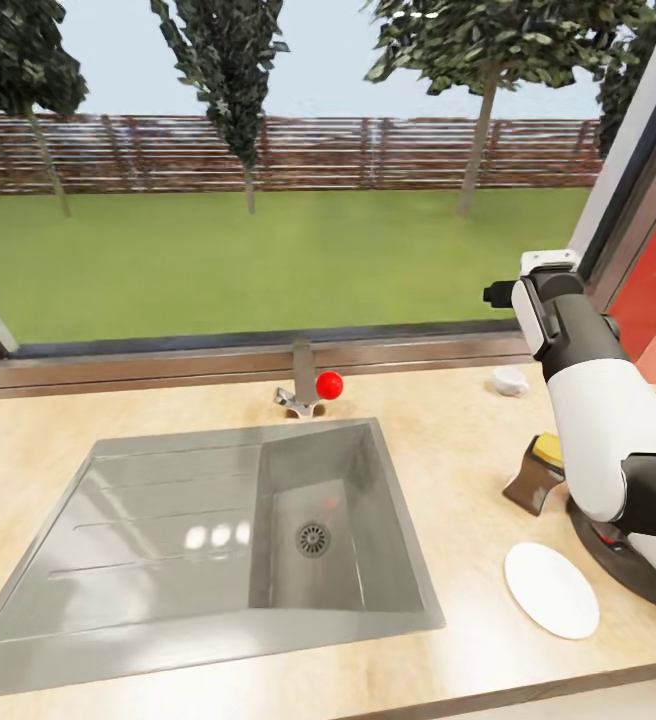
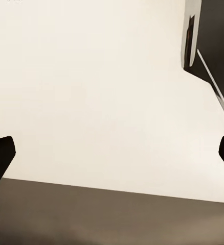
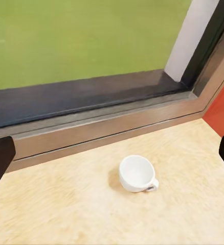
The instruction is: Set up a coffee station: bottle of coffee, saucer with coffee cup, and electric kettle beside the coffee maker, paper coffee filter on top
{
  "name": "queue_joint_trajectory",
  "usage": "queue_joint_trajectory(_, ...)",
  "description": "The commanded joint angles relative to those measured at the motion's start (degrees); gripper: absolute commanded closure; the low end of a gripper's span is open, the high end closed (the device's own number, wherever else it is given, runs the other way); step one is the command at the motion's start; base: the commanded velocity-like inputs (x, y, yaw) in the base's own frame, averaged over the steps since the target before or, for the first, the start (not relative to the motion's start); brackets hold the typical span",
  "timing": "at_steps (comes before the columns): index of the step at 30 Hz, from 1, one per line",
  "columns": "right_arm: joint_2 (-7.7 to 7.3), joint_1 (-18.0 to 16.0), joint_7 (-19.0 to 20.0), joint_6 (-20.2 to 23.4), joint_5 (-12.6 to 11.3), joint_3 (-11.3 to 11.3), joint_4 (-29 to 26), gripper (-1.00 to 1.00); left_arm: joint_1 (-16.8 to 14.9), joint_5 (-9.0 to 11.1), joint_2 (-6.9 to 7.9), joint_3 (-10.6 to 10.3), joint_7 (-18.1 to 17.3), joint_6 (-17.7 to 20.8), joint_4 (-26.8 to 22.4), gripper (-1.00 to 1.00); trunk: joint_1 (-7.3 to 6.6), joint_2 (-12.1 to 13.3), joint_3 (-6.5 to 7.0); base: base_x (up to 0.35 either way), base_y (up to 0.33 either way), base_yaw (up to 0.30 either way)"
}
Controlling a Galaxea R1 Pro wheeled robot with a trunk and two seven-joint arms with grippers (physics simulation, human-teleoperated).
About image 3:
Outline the coffee cup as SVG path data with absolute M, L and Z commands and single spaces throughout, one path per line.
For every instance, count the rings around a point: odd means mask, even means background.
M 131 192 L 147 190 L 154 192 L 159 186 L 153 165 L 144 157 L 125 157 L 119 166 L 119 177 L 123 187 Z

